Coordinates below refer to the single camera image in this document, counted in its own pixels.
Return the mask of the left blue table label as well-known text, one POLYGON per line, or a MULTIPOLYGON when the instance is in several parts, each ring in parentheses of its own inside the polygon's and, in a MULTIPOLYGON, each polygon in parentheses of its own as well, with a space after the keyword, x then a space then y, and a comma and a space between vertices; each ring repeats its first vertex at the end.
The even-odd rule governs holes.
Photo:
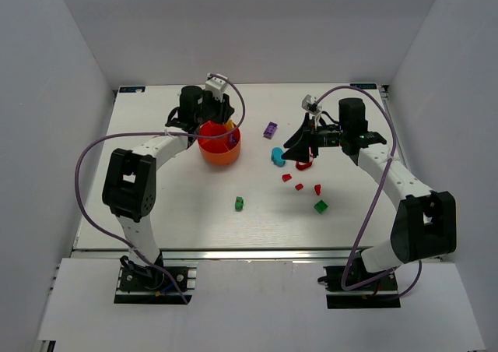
POLYGON ((144 86, 121 86, 119 93, 143 93, 146 90, 144 86))

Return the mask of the green square lego brick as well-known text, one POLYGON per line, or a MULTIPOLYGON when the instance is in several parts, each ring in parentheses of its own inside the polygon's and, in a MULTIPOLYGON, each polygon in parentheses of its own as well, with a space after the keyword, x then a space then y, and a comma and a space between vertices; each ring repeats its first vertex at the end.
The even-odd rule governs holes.
POLYGON ((328 204, 324 200, 319 200, 314 204, 314 209, 319 214, 323 214, 328 209, 328 204))

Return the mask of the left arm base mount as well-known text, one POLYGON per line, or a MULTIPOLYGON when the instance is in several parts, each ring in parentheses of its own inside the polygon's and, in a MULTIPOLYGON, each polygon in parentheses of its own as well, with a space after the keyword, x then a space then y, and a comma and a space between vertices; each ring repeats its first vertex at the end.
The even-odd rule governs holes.
POLYGON ((165 273, 150 266, 141 266, 120 257, 120 271, 114 293, 115 304, 185 304, 190 302, 195 288, 196 268, 188 266, 167 266, 165 273))

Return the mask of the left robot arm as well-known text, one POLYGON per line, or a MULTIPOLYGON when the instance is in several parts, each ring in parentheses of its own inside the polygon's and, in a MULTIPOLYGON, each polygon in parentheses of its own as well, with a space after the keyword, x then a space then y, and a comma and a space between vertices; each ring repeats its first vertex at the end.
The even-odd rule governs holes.
POLYGON ((168 160, 188 149, 208 121, 226 124, 234 113, 225 93, 227 83, 209 79, 203 88, 181 89, 179 106, 167 118, 165 131, 131 150, 117 148, 110 155, 102 199, 131 243, 129 260, 135 265, 162 266, 153 236, 150 213, 156 202, 156 173, 168 160))

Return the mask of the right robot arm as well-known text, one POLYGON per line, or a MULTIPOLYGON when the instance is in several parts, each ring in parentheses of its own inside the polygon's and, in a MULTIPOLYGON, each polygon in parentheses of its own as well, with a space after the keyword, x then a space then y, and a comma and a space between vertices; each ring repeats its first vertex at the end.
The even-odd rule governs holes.
POLYGON ((338 122, 325 124, 324 110, 305 96, 303 123, 285 143, 283 159, 309 162, 320 148, 340 147, 355 165, 382 187, 396 209, 390 237, 355 256, 354 266, 370 276, 420 259, 452 253, 457 247, 456 201, 436 192, 391 154, 387 140, 368 128, 360 98, 338 103, 338 122))

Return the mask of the red flower lego brick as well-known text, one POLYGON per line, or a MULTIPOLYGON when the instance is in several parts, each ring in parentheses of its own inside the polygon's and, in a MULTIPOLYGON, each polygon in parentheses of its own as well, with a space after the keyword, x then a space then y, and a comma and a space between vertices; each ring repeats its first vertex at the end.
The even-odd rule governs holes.
POLYGON ((295 163, 295 168, 298 170, 298 171, 305 171, 306 169, 310 168, 311 166, 313 165, 313 161, 310 160, 309 162, 299 162, 297 161, 295 163))

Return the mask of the orange divided round container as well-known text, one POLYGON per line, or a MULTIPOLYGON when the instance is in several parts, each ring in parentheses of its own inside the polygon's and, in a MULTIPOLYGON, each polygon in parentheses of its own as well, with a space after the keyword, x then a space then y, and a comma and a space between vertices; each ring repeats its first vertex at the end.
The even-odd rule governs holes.
POLYGON ((229 135, 227 133, 223 125, 217 125, 211 121, 206 122, 200 128, 199 134, 209 137, 198 140, 200 152, 206 162, 216 166, 226 166, 237 160, 241 148, 240 130, 237 129, 229 135), (231 135, 238 138, 238 144, 235 146, 229 143, 231 135))

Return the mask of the green small lego piece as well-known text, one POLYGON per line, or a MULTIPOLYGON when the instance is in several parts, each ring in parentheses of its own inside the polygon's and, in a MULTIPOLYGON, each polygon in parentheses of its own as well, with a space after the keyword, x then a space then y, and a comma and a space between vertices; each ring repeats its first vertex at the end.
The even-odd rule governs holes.
POLYGON ((241 211, 244 208, 244 199, 237 196, 234 203, 234 208, 236 211, 241 211))

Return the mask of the blue table label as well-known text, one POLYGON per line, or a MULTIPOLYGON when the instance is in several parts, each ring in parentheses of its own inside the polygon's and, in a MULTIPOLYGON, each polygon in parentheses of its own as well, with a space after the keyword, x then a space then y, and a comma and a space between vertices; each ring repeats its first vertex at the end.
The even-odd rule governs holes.
POLYGON ((119 93, 143 93, 146 90, 144 86, 121 86, 119 93))
POLYGON ((375 83, 350 83, 349 85, 361 90, 377 90, 375 83))

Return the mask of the right blue table label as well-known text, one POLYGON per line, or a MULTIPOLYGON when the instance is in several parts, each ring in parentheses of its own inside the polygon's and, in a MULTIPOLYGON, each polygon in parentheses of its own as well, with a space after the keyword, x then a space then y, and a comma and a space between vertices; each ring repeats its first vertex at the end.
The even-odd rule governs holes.
POLYGON ((375 83, 350 83, 349 85, 361 90, 377 90, 375 83))

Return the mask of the teal rounded lego brick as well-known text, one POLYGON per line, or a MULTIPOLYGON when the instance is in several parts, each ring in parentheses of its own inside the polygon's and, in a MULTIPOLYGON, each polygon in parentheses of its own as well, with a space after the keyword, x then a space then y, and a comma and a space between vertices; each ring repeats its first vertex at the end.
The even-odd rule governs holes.
POLYGON ((282 158, 283 150, 279 147, 274 147, 271 151, 271 160, 277 167, 284 167, 286 160, 282 158))

